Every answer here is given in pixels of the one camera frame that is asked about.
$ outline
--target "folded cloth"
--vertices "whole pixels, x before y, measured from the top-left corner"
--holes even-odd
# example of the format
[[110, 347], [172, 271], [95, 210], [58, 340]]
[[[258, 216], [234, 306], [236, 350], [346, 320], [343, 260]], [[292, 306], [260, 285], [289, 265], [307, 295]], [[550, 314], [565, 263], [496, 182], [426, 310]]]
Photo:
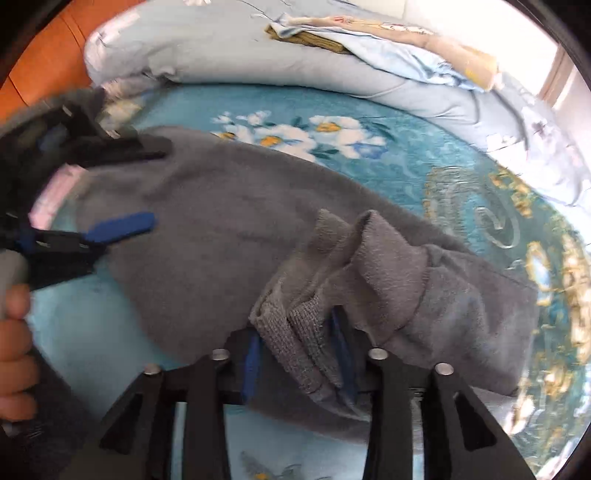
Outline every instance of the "folded cloth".
[[[109, 269], [148, 336], [183, 362], [222, 347], [248, 324], [266, 283], [302, 233], [314, 229], [322, 208], [346, 222], [376, 210], [410, 245], [469, 253], [429, 221], [328, 168], [204, 132], [151, 131], [170, 138], [173, 153], [163, 161], [92, 169], [76, 216], [85, 231], [110, 218], [154, 212], [155, 231], [114, 245]], [[341, 438], [367, 432], [367, 423], [331, 414], [297, 386], [299, 396], [276, 382], [260, 383], [257, 395], [264, 388], [268, 395], [255, 402], [264, 413]]]
[[360, 20], [355, 17], [337, 16], [324, 18], [287, 18], [283, 24], [339, 29], [362, 32], [379, 38], [391, 40], [396, 43], [404, 43], [423, 48], [439, 55], [448, 61], [455, 71], [464, 75], [476, 83], [485, 91], [493, 88], [499, 66], [494, 56], [484, 53], [476, 48], [467, 47], [456, 40], [435, 34], [425, 28], [412, 27], [379, 20]]
[[333, 51], [335, 53], [350, 54], [350, 51], [347, 50], [340, 43], [329, 40], [328, 38], [319, 37], [318, 35], [314, 35], [310, 32], [300, 32], [295, 35], [292, 35], [291, 37], [281, 38], [279, 35], [277, 35], [275, 30], [273, 30], [273, 27], [270, 25], [267, 25], [265, 31], [273, 40], [297, 43], [299, 45], [305, 45], [307, 47], [320, 47], [324, 48], [325, 50]]
[[470, 253], [409, 245], [376, 211], [350, 225], [321, 210], [311, 239], [281, 266], [250, 320], [303, 392], [351, 415], [327, 337], [334, 305], [404, 362], [448, 362], [468, 383], [510, 395], [530, 350], [536, 301], [529, 281]]
[[[381, 32], [385, 32], [383, 35], [389, 35], [390, 31], [386, 28], [366, 27], [363, 24], [357, 27], [356, 24], [354, 26], [353, 24], [339, 23], [333, 18], [339, 17], [291, 17], [288, 14], [282, 14], [270, 23], [270, 26], [277, 33], [277, 36], [281, 38], [290, 38], [293, 35], [308, 32], [338, 42], [374, 69], [393, 73], [406, 79], [459, 87], [464, 90], [484, 91], [483, 88], [468, 79], [465, 74], [455, 70], [452, 64], [439, 53], [423, 48], [427, 43], [427, 37], [440, 38], [438, 35], [414, 27], [417, 31], [406, 31], [404, 32], [405, 35], [401, 36], [401, 40], [405, 40], [405, 42], [390, 41], [391, 38], [377, 35], [377, 33]], [[455, 45], [458, 45], [456, 50], [461, 50], [461, 54], [464, 54], [464, 56], [467, 54], [459, 44]], [[456, 59], [458, 57], [463, 58], [458, 55], [457, 51], [454, 55]]]

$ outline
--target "white flower pattern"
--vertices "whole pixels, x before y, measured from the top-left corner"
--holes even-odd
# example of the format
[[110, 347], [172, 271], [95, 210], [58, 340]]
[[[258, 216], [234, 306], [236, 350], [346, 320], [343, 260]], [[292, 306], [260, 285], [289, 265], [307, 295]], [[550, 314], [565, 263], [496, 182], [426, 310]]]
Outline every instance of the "white flower pattern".
[[313, 137], [318, 143], [334, 146], [347, 158], [378, 160], [388, 151], [385, 138], [372, 135], [355, 118], [316, 115], [310, 123], [315, 125]]
[[248, 124], [252, 125], [253, 127], [258, 127], [265, 122], [265, 118], [267, 118], [271, 112], [269, 111], [259, 111], [255, 113], [251, 113], [250, 115], [238, 115], [236, 120], [246, 120]]
[[254, 130], [254, 143], [308, 161], [316, 161], [310, 153], [316, 142], [301, 128], [291, 125], [274, 125]]

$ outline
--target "metal rivet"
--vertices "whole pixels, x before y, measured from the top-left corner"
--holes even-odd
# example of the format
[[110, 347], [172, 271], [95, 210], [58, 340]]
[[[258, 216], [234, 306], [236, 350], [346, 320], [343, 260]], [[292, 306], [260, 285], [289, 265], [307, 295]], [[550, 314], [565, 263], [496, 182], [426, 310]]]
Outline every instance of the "metal rivet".
[[372, 348], [368, 355], [373, 360], [386, 360], [388, 358], [388, 352], [383, 348]]
[[144, 375], [149, 377], [158, 375], [162, 371], [162, 368], [158, 364], [148, 364], [144, 367]]
[[212, 360], [219, 362], [221, 360], [228, 360], [230, 358], [230, 352], [228, 352], [225, 348], [216, 348], [212, 352]]
[[451, 375], [453, 373], [453, 367], [450, 364], [440, 363], [435, 365], [435, 371], [439, 375]]

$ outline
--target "blue plastic tab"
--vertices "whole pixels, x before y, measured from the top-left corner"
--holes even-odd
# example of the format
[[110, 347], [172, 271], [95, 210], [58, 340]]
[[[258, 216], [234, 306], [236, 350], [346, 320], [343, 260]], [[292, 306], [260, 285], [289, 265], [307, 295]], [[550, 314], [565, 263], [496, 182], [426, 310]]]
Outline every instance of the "blue plastic tab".
[[84, 236], [85, 240], [98, 244], [113, 244], [126, 238], [150, 232], [156, 226], [156, 217], [151, 212], [133, 213], [126, 217], [97, 223]]

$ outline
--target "gold pattern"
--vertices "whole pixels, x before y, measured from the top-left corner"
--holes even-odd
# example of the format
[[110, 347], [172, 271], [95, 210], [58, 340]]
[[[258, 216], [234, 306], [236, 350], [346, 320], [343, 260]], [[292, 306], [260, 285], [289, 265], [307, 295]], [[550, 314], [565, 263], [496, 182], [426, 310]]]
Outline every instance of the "gold pattern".
[[527, 244], [525, 270], [530, 280], [538, 285], [540, 291], [538, 294], [538, 305], [549, 307], [552, 303], [553, 293], [550, 284], [551, 266], [548, 255], [546, 255], [540, 242], [530, 242]]
[[324, 122], [316, 127], [316, 131], [322, 133], [338, 132], [339, 130], [341, 130], [340, 125], [337, 125], [334, 122]]
[[224, 140], [234, 140], [236, 138], [236, 134], [233, 134], [232, 132], [221, 132], [216, 135]]
[[527, 376], [521, 377], [519, 381], [519, 396], [513, 405], [513, 409], [507, 415], [503, 429], [507, 435], [515, 435], [521, 432], [535, 412], [534, 396], [527, 394], [530, 381]]
[[283, 140], [280, 137], [276, 137], [275, 135], [268, 135], [267, 137], [261, 139], [259, 142], [263, 147], [274, 147], [275, 145], [279, 145], [282, 143]]
[[577, 349], [577, 360], [585, 364], [591, 357], [591, 278], [589, 259], [574, 239], [562, 236], [563, 285], [570, 313], [570, 342]]
[[568, 392], [572, 381], [573, 373], [566, 368], [565, 364], [555, 364], [544, 376], [544, 391], [552, 400], [556, 400]]
[[511, 201], [517, 211], [524, 218], [533, 218], [531, 210], [533, 193], [531, 189], [516, 175], [505, 168], [499, 168], [499, 173], [489, 173], [492, 184], [501, 190], [513, 190]]

